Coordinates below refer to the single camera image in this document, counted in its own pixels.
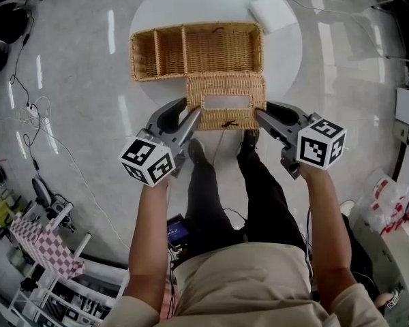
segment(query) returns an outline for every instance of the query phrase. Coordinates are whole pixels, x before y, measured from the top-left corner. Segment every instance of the person's right hand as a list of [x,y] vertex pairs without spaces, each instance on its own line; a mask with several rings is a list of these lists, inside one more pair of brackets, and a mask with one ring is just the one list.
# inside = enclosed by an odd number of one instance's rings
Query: person's right hand
[[320,168],[307,165],[306,163],[300,162],[300,174],[308,181],[309,179],[314,178],[315,176],[320,176],[321,174],[326,173],[326,171],[321,170]]

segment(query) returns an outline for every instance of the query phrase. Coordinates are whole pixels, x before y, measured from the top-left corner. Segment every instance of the yellow-green object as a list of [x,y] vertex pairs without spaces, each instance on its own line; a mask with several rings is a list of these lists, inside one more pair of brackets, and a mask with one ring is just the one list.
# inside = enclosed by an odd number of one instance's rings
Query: yellow-green object
[[11,211],[6,201],[0,202],[0,228],[5,228],[11,224],[12,218],[10,213],[21,212],[21,208],[17,207],[15,210]]

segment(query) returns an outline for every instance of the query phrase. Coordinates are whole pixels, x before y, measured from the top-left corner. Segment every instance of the human arm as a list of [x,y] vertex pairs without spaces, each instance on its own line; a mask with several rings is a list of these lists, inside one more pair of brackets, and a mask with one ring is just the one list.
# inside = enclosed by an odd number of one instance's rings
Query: human arm
[[335,298],[356,283],[350,271],[350,239],[329,173],[302,164],[301,175],[309,190],[312,257],[318,293],[322,306],[330,311]]
[[168,263],[166,189],[168,179],[144,186],[129,254],[130,281],[125,296],[137,298],[160,313]]

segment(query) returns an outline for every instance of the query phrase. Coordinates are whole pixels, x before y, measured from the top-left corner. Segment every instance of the white cube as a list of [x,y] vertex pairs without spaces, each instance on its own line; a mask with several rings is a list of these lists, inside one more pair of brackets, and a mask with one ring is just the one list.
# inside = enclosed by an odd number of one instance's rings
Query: white cube
[[327,170],[341,156],[347,130],[320,119],[305,127],[297,138],[297,161]]
[[150,187],[176,168],[170,148],[135,136],[127,139],[118,160],[132,178]]

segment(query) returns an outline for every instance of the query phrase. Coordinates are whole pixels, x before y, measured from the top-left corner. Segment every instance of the beige t-shirt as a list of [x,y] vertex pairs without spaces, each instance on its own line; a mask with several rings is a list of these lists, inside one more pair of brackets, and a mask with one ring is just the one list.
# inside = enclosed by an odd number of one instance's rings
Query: beige t-shirt
[[329,315],[309,299],[305,254],[298,247],[241,243],[194,257],[175,270],[181,294],[175,316],[124,296],[103,327],[388,326],[365,288],[344,290]]

